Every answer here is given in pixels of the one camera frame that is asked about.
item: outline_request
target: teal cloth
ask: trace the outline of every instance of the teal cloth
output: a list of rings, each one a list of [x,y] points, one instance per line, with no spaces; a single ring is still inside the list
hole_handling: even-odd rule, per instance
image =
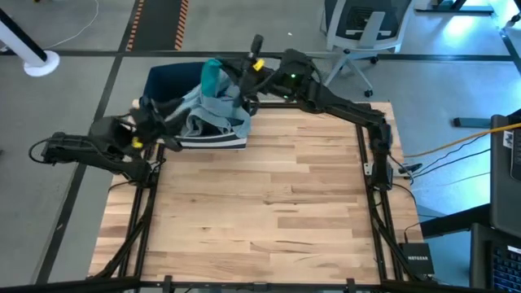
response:
[[[198,137],[203,132],[204,122],[216,126],[221,133],[234,132],[238,138],[246,138],[252,129],[250,113],[235,101],[239,99],[239,88],[221,70],[221,62],[210,59],[203,66],[201,84],[186,94],[184,102],[167,117],[172,119],[190,108],[181,135]]]

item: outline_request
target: white cable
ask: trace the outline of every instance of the white cable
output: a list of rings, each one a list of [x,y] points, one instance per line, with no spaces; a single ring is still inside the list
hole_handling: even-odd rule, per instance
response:
[[[89,24],[87,24],[84,28],[81,29],[81,31],[79,33],[75,34],[74,36],[67,38],[63,41],[57,42],[53,46],[48,46],[45,49],[50,49],[50,48],[56,47],[57,45],[61,45],[65,42],[71,41],[73,38],[75,38],[75,37],[79,36],[81,33],[83,33],[84,30],[88,29],[88,27],[94,23],[96,18],[98,18],[98,14],[99,14],[99,2],[98,2],[98,0],[95,0],[95,1],[96,1],[96,14],[94,15],[94,18],[89,22]]]

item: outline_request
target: wooden tabletop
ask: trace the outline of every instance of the wooden tabletop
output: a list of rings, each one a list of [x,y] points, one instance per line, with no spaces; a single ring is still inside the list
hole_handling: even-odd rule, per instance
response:
[[[392,154],[402,160],[390,104],[371,104],[387,113]],[[353,124],[296,109],[260,109],[246,150],[165,151],[165,157],[143,280],[379,283]],[[109,194],[90,274],[124,242],[134,191],[120,186]],[[418,222],[416,207],[399,188],[389,201],[400,242],[404,228]],[[419,225],[408,237],[422,240]],[[131,257],[129,272],[134,263]]]

